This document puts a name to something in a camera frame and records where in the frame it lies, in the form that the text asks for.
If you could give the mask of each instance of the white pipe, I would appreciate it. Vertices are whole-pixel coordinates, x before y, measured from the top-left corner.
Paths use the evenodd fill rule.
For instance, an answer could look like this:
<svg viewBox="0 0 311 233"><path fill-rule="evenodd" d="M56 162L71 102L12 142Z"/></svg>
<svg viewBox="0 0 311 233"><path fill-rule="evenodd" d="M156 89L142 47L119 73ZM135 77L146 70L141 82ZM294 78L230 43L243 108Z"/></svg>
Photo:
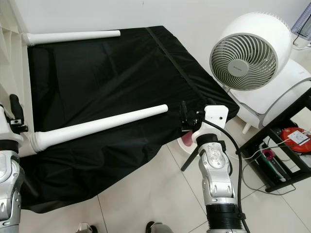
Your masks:
<svg viewBox="0 0 311 233"><path fill-rule="evenodd" d="M31 34L23 33L22 38L28 47L55 42L88 40L97 38L106 38L120 36L120 31L98 31L98 32L79 32L79 33L47 33L47 34Z"/></svg>
<svg viewBox="0 0 311 233"><path fill-rule="evenodd" d="M140 120L146 117L151 117L157 114L165 113L168 111L166 104L159 105L152 108L146 108L130 113L111 116L104 119L94 120L87 123L73 125L58 130L48 132L35 132L30 133L30 143L35 153L45 150L47 147L56 145L62 142L67 142L78 137L83 137L92 133L107 130L119 125L129 122ZM32 155L26 151L21 151L20 156Z"/></svg>

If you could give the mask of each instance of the white wall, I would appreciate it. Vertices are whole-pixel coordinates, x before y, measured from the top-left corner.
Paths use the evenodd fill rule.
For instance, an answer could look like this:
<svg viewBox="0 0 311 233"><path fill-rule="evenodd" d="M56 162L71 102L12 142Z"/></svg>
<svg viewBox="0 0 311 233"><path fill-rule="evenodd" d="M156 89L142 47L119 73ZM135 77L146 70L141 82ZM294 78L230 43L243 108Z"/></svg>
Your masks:
<svg viewBox="0 0 311 233"><path fill-rule="evenodd" d="M266 11L282 17L292 27L310 0L11 0L11 2L22 30L30 33L164 25L210 73L208 63L210 51L222 29L234 18L249 12Z"/></svg>
<svg viewBox="0 0 311 233"><path fill-rule="evenodd" d="M302 65L307 71L309 71L309 73L311 73L311 51L308 51L307 56L298 63Z"/></svg>

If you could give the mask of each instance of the black cloth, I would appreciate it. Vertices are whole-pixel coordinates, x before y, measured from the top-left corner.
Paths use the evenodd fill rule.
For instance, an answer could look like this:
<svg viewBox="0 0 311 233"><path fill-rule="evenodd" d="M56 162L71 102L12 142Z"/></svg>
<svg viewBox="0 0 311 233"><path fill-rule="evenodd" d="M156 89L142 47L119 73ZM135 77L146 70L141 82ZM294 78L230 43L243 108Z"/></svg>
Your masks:
<svg viewBox="0 0 311 233"><path fill-rule="evenodd" d="M44 213L94 197L182 135L179 106L238 106L164 27L28 48L35 131L167 104L169 111L22 158L24 209Z"/></svg>

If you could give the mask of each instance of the pink object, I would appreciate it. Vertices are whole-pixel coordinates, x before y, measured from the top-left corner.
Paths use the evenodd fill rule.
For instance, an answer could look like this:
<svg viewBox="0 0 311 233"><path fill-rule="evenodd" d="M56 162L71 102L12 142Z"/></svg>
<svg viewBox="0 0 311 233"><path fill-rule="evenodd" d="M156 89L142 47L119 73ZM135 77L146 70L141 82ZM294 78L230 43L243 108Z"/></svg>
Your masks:
<svg viewBox="0 0 311 233"><path fill-rule="evenodd" d="M189 131L188 133L186 133L184 136L181 137L181 140L187 147L190 147L192 144L191 136L192 136L192 131Z"/></svg>
<svg viewBox="0 0 311 233"><path fill-rule="evenodd" d="M264 154L264 156L266 156L268 160L272 159L275 156L273 151L269 149L262 150L262 153Z"/></svg>

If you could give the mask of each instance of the white appliance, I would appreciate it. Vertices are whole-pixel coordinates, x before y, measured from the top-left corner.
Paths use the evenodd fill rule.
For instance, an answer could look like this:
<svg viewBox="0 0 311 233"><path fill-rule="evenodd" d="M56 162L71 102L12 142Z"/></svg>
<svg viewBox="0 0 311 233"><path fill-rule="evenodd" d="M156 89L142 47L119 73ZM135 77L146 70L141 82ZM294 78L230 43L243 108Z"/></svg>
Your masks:
<svg viewBox="0 0 311 233"><path fill-rule="evenodd" d="M290 59L291 50L288 25L261 12L232 21L214 46L210 67L239 105L238 116L247 122L243 133L267 125L311 87L311 74Z"/></svg>

